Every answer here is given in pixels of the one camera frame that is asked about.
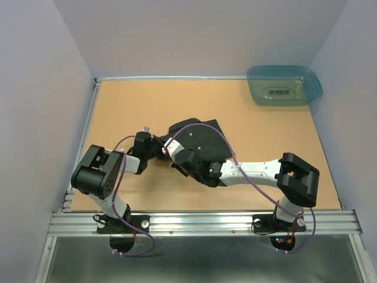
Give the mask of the black striped long sleeve shirt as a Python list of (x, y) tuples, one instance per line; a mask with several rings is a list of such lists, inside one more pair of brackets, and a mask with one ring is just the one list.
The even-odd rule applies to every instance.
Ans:
[(164, 144), (169, 138), (173, 138), (184, 149), (194, 151), (206, 161), (211, 161), (232, 157), (223, 136), (224, 134), (216, 119), (200, 121), (197, 118), (190, 118), (170, 126), (168, 133), (158, 138)]

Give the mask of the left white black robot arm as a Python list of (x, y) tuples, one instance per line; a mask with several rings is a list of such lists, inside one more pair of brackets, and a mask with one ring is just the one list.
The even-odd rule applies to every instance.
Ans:
[(95, 214), (97, 233), (127, 233), (135, 235), (142, 221), (133, 221), (131, 209), (118, 195), (121, 178), (119, 174), (142, 174), (148, 161), (153, 158), (164, 159), (161, 151), (164, 143), (157, 136), (147, 131), (139, 131), (134, 136), (127, 136), (117, 143), (120, 146), (127, 139), (134, 139), (133, 146), (126, 152), (115, 147), (108, 151), (104, 147), (92, 144), (71, 176), (71, 186), (83, 195), (88, 195), (102, 210)]

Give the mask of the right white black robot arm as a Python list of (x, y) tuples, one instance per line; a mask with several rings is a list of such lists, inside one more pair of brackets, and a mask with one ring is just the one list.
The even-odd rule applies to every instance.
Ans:
[(280, 189), (284, 196), (276, 203), (271, 216), (257, 219), (255, 231), (305, 231), (304, 208), (316, 206), (320, 172), (293, 153), (268, 162), (205, 160), (188, 149), (175, 150), (170, 155), (172, 167), (208, 187), (248, 184)]

